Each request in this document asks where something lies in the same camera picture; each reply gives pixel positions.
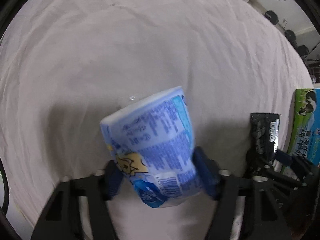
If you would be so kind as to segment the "black snack packet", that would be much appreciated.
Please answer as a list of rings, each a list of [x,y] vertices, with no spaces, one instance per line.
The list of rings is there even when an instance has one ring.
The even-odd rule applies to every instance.
[[[278,150],[280,115],[251,113],[250,124],[251,150],[270,162]]]

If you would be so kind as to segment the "blue tissue pack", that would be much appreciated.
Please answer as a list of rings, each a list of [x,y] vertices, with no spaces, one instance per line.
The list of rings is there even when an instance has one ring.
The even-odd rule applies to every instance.
[[[202,190],[181,87],[124,107],[103,118],[100,128],[114,162],[146,205],[176,206]]]

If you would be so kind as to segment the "cardboard milk box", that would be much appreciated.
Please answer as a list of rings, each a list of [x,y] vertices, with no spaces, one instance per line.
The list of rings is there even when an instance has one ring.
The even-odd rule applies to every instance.
[[[287,154],[319,168],[319,88],[298,88],[293,94],[291,137]]]

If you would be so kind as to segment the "grey bed sheet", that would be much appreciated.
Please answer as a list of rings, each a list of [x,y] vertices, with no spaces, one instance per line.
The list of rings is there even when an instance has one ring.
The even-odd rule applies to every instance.
[[[110,159],[100,121],[181,86],[196,143],[241,175],[252,112],[280,115],[312,87],[285,36],[242,0],[29,0],[1,38],[1,159],[31,225],[63,176]]]

